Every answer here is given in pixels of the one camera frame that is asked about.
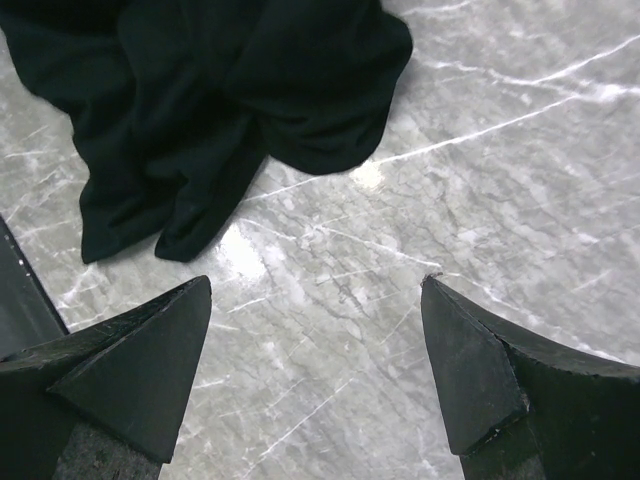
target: white marble vein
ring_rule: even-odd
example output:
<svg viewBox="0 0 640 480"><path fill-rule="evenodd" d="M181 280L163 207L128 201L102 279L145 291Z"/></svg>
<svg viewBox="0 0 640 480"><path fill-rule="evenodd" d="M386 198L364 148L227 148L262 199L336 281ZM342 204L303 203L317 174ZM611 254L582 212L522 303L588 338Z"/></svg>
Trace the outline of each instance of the white marble vein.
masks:
<svg viewBox="0 0 640 480"><path fill-rule="evenodd" d="M269 162L190 265L85 267L69 122L0 46L0 208L71 329L195 275L213 315L164 480L462 478L424 346L426 273L640 365L640 4L388 0L415 51L372 159Z"/></svg>

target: crumpled black garment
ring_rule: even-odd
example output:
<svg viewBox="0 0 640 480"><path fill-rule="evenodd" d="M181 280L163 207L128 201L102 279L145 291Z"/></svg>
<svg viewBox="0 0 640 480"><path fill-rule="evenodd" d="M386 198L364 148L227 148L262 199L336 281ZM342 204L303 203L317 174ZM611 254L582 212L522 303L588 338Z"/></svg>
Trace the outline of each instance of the crumpled black garment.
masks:
<svg viewBox="0 0 640 480"><path fill-rule="evenodd" d="M158 257L193 259L267 154L361 164L412 51L379 0L2 0L0 27L89 167L85 263L159 231Z"/></svg>

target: black fabric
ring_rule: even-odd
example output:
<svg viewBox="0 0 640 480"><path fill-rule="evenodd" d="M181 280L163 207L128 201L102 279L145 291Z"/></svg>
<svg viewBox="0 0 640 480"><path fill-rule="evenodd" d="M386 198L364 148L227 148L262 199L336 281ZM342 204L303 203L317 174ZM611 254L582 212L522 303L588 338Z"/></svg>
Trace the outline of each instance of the black fabric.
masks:
<svg viewBox="0 0 640 480"><path fill-rule="evenodd" d="M0 28L72 120L86 263L159 231L158 257L193 259L267 154L359 165L412 50L379 0L2 0Z"/></svg>

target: gray marble tile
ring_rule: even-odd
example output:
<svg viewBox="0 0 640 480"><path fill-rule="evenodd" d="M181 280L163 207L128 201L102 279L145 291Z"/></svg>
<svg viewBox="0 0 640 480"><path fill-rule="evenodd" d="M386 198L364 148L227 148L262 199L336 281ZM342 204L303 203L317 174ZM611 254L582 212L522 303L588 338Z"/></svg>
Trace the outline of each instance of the gray marble tile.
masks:
<svg viewBox="0 0 640 480"><path fill-rule="evenodd" d="M214 313L168 479L460 479L419 314L445 281L640 365L640 4L390 0L416 43L379 150L277 162L190 265L80 262L87 172L0 47L0 207L72 329L196 274Z"/></svg>

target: floor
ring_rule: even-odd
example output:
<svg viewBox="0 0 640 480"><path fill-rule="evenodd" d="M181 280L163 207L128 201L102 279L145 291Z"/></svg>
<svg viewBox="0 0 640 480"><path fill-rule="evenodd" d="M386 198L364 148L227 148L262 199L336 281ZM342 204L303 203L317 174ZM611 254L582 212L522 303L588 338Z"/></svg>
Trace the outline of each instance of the floor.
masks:
<svg viewBox="0 0 640 480"><path fill-rule="evenodd" d="M173 479L460 479L424 345L444 281L640 365L640 3L388 0L413 60L363 167L270 162L219 243L80 262L87 172L0 47L0 208L72 330L194 275L214 313Z"/></svg>

